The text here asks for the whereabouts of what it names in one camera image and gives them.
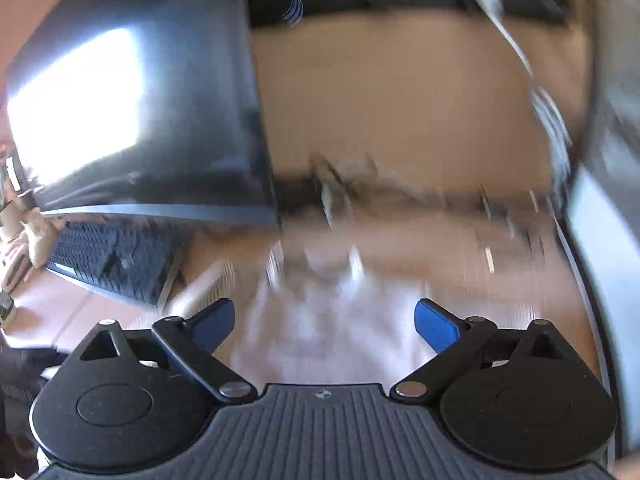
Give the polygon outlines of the beige striped knit garment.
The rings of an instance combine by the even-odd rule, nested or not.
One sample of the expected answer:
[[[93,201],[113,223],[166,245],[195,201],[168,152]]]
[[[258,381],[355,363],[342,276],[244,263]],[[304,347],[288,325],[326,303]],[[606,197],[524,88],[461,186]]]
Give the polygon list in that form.
[[[365,266],[355,247],[323,258],[273,246],[262,266],[219,260],[175,296],[170,315],[192,318],[217,299],[234,304],[216,358],[257,389],[289,384],[390,388],[435,352],[414,328],[425,282]]]

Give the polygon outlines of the black mechanical keyboard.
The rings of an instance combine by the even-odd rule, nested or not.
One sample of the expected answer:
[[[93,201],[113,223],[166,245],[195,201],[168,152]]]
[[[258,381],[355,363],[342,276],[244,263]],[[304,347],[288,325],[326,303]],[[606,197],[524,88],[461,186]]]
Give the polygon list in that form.
[[[71,221],[58,236],[46,269],[159,309],[180,272],[187,240],[173,226]]]

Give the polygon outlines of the potted plants on sill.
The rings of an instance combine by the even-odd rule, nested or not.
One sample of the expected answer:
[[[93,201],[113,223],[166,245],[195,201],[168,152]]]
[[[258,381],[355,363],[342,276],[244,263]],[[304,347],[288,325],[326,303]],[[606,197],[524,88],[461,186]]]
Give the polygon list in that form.
[[[11,292],[42,268],[58,229],[40,214],[32,190],[20,175],[17,152],[1,147],[1,329],[12,323],[16,307]]]

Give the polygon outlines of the black curved monitor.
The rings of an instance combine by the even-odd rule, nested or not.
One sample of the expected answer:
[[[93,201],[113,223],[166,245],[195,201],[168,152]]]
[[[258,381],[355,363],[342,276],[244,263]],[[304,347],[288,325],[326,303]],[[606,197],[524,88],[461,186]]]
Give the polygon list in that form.
[[[246,0],[61,0],[6,79],[44,214],[278,224]]]

